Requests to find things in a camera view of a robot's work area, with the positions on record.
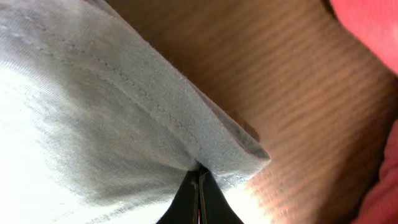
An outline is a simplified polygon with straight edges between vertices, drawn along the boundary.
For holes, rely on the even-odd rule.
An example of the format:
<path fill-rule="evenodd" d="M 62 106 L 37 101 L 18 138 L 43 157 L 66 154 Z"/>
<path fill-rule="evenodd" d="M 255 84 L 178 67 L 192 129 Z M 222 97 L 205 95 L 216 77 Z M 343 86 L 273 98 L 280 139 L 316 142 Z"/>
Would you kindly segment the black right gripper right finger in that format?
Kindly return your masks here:
<path fill-rule="evenodd" d="M 243 224 L 229 206 L 213 174 L 201 166 L 199 173 L 200 224 Z"/>

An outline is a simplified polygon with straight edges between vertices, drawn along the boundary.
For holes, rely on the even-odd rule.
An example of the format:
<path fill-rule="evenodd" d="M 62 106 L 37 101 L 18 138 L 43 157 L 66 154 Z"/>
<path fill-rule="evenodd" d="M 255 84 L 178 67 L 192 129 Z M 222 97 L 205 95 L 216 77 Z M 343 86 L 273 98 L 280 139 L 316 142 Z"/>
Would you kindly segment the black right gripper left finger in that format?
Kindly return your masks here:
<path fill-rule="evenodd" d="M 170 207 L 157 224 L 198 224 L 198 180 L 198 172 L 187 172 Z"/>

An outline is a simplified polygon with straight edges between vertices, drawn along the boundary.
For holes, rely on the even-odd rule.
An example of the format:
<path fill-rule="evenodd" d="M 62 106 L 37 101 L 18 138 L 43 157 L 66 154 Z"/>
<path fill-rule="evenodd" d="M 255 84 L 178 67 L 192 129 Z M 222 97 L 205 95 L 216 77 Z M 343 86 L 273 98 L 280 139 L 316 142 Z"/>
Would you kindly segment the light blue t-shirt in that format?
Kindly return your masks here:
<path fill-rule="evenodd" d="M 155 223 L 269 155 L 104 1 L 1 2 L 1 222 Z"/>

